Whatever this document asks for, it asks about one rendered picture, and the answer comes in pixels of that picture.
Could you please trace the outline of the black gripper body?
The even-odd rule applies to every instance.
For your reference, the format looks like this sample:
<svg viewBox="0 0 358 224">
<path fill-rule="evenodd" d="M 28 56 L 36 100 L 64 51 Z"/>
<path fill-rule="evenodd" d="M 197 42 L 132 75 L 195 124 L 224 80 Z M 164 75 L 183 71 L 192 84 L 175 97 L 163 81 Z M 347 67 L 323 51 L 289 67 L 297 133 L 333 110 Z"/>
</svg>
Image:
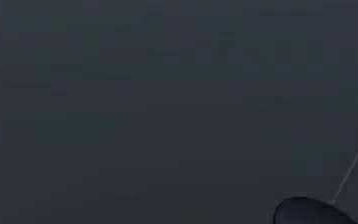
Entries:
<svg viewBox="0 0 358 224">
<path fill-rule="evenodd" d="M 283 200 L 275 209 L 272 224 L 358 224 L 345 212 L 307 197 Z"/>
</svg>

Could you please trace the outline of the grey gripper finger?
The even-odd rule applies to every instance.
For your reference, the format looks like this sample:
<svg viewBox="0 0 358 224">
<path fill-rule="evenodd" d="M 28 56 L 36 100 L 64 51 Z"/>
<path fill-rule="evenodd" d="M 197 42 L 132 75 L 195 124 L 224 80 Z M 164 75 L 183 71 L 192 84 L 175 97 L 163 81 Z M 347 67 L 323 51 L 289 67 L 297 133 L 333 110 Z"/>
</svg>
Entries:
<svg viewBox="0 0 358 224">
<path fill-rule="evenodd" d="M 348 166 L 348 168 L 347 168 L 345 174 L 343 175 L 343 178 L 341 179 L 341 181 L 340 181 L 340 183 L 339 183 L 338 189 L 337 189 L 337 191 L 335 192 L 335 194 L 334 194 L 334 196 L 333 196 L 333 198 L 332 198 L 332 200 L 331 200 L 331 202 L 330 202 L 331 205 L 334 205 L 335 202 L 336 202 L 336 200 L 339 198 L 339 196 L 340 196 L 340 194 L 341 194 L 343 188 L 344 188 L 345 185 L 346 185 L 347 180 L 349 179 L 349 177 L 350 177 L 350 175 L 351 175 L 351 173 L 352 173 L 354 167 L 355 167 L 356 164 L 357 164 L 357 161 L 358 161 L 358 150 L 357 150 L 357 152 L 356 152 L 354 158 L 351 160 L 351 163 L 349 164 L 349 166 Z"/>
</svg>

